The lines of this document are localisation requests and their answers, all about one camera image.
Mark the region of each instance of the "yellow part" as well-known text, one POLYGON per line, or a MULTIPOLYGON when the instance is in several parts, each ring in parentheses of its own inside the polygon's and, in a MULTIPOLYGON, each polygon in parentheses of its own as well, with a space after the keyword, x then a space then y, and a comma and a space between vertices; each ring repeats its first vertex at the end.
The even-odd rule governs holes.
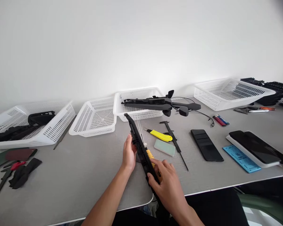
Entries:
POLYGON ((155 130, 152 130, 150 134, 152 134, 153 136, 156 136, 158 139, 165 141, 165 142, 169 142, 173 140, 173 138, 170 135, 165 135, 155 130))
POLYGON ((148 154, 148 156, 149 156, 150 159, 153 159, 153 158, 154 158, 149 149, 147 150, 147 154, 148 154))

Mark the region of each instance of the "gray table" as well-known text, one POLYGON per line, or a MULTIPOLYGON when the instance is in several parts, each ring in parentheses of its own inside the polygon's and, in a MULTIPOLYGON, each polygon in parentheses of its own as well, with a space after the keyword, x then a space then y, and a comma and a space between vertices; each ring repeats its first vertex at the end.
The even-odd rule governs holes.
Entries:
POLYGON ((226 140, 229 132, 250 130, 260 138, 268 142, 271 146, 283 153, 283 107, 277 106, 276 111, 268 113, 256 113, 251 115, 235 112, 232 109, 215 112, 202 104, 202 113, 209 116, 221 115, 230 125, 221 127, 215 121, 215 127, 211 127, 211 121, 202 114, 190 112, 189 116, 183 117, 179 113, 172 112, 170 117, 162 116, 141 120, 142 126, 155 129, 159 132, 167 132, 165 124, 161 121, 169 121, 169 126, 174 130, 177 143, 182 151, 189 171, 179 155, 175 153, 171 157, 159 150, 154 149, 156 137, 143 131, 147 147, 156 159, 167 159, 173 163, 180 178, 185 195, 195 194, 203 191, 231 187, 258 180, 265 180, 283 176, 283 166, 274 166, 262 169, 258 172, 246 173, 222 148, 231 145, 226 140), (222 155, 224 162, 207 162, 203 159, 196 143, 191 136, 191 129, 204 129, 212 142, 222 155))
MULTIPOLYGON (((86 217, 118 171, 128 133, 129 124, 118 119, 113 133, 88 138, 67 133, 55 150, 38 147, 35 157, 43 163, 24 187, 12 190, 7 182, 0 193, 0 225, 53 225, 86 217)), ((119 210, 152 200, 145 176, 136 164, 119 210)))
MULTIPOLYGON (((216 114, 204 105, 201 112, 210 116, 216 114)), ((251 130, 283 153, 282 107, 256 115, 233 110, 218 114, 228 120, 230 126, 215 123, 211 128, 208 118, 195 112, 183 117, 173 111, 171 117, 141 120, 142 126, 160 132, 167 130, 159 122, 170 121, 189 171, 177 152, 174 157, 168 156, 153 148, 154 136, 146 131, 143 135, 156 159, 167 159, 174 164, 186 195, 283 176, 283 167, 279 166, 247 174, 222 150, 230 145, 225 139, 229 132, 251 130), (224 162, 206 162, 192 140, 191 129, 205 129, 224 162)), ((118 119, 114 133, 89 138, 67 134, 54 151, 53 145, 39 147, 35 157, 43 163, 30 175, 25 186, 12 190, 6 185, 0 193, 0 225, 53 225, 84 218, 116 174, 129 130, 128 123, 118 119)), ((145 205, 152 197, 141 165, 137 164, 119 210, 145 205)))

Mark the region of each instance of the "white mesh basket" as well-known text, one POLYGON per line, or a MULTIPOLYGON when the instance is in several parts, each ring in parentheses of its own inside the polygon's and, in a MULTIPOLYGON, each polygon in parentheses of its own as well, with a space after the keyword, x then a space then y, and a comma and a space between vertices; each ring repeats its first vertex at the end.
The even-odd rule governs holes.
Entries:
POLYGON ((91 137, 114 132, 116 116, 113 114, 113 102, 113 97, 85 102, 69 134, 91 137))
POLYGON ((17 105, 0 114, 0 132, 12 126, 28 125, 28 116, 55 111, 56 116, 45 126, 33 131, 22 140, 0 142, 0 149, 23 148, 55 144, 75 116, 71 101, 38 102, 17 105))
POLYGON ((261 97, 275 94, 264 87, 231 78, 194 84, 194 97, 214 111, 248 105, 261 97))
POLYGON ((121 104, 125 99, 146 99, 152 96, 162 97, 165 95, 157 87, 118 92, 114 96, 113 114, 124 122, 128 121, 124 113, 128 113, 133 120, 162 116, 162 111, 125 107, 121 104))

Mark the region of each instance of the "blue measuring tool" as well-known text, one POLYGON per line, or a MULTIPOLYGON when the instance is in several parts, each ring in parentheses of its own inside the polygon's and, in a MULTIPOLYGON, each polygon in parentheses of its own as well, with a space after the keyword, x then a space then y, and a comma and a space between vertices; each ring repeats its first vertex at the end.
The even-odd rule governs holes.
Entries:
POLYGON ((253 173, 261 169, 261 167, 248 158, 235 145, 224 147, 223 150, 225 150, 246 172, 253 173))

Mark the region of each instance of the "black fabric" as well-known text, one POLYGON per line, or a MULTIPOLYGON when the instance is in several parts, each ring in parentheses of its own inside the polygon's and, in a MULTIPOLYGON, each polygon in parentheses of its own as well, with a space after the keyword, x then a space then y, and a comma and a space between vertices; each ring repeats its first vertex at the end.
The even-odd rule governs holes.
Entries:
MULTIPOLYGON (((205 226, 248 226, 240 199, 233 188, 187 196, 186 200, 205 226)), ((158 222, 156 218, 134 208, 117 212, 112 225, 157 226, 158 222)), ((169 225, 178 223, 171 218, 169 225)))
POLYGON ((22 187, 25 182, 28 180, 29 174, 35 170, 40 164, 41 160, 33 158, 27 166, 20 166, 14 173, 14 177, 9 180, 10 187, 13 189, 18 189, 22 187))

